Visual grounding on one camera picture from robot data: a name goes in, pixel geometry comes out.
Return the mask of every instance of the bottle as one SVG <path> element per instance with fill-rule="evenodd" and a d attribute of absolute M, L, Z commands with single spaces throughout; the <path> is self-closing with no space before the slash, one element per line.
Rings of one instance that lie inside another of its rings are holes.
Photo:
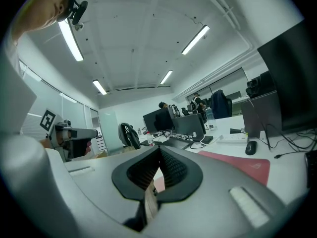
<path fill-rule="evenodd" d="M 216 124 L 216 120 L 214 119 L 212 109 L 206 110 L 206 116 L 207 116 L 207 120 L 208 120 L 209 129 L 216 130 L 217 124 Z"/>
<path fill-rule="evenodd" d="M 149 146 L 154 146 L 153 137 L 149 132 L 147 132 L 147 140 L 148 140 Z"/>

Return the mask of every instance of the white ceiling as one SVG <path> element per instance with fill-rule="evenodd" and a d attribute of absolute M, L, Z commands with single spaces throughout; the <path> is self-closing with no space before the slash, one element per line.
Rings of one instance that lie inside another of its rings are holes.
<path fill-rule="evenodd" d="M 65 76 L 80 71 L 82 77 L 98 79 L 108 92 L 158 87 L 170 69 L 173 74 L 166 85 L 176 84 L 184 75 L 194 73 L 234 31 L 210 0 L 87 1 L 81 20 L 85 27 L 74 32 L 82 62 L 71 55 L 57 24 L 31 37 L 53 65 L 68 70 L 63 72 Z M 211 29 L 184 56 L 181 51 L 202 28 L 193 19 Z"/>

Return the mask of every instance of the black cap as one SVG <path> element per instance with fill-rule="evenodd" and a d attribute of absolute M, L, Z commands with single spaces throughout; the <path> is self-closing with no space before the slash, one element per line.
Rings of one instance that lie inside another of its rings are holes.
<path fill-rule="evenodd" d="M 76 25 L 79 23 L 80 18 L 86 11 L 87 6 L 87 1 L 83 1 L 81 4 L 78 4 L 76 0 L 68 0 L 67 8 L 65 8 L 65 11 L 57 18 L 57 21 L 61 22 L 70 16 L 73 25 Z"/>
<path fill-rule="evenodd" d="M 165 105 L 164 102 L 160 102 L 158 106 L 159 106 L 160 109 L 162 109 L 164 107 L 164 105 Z"/>

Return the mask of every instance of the headset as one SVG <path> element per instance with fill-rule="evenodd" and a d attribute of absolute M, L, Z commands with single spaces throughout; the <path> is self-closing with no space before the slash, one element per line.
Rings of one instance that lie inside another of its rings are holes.
<path fill-rule="evenodd" d="M 77 25 L 86 11 L 87 6 L 87 1 L 83 1 L 79 4 L 76 0 L 68 0 L 68 7 L 65 9 L 64 13 L 57 18 L 57 21 L 61 22 L 69 17 L 69 19 L 72 20 L 73 25 Z"/>

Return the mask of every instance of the dark blue jacket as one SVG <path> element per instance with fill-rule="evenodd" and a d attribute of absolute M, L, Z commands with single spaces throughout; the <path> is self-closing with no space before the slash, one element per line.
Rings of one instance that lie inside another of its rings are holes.
<path fill-rule="evenodd" d="M 228 101 L 222 90 L 213 93 L 210 108 L 215 119 L 230 117 Z"/>

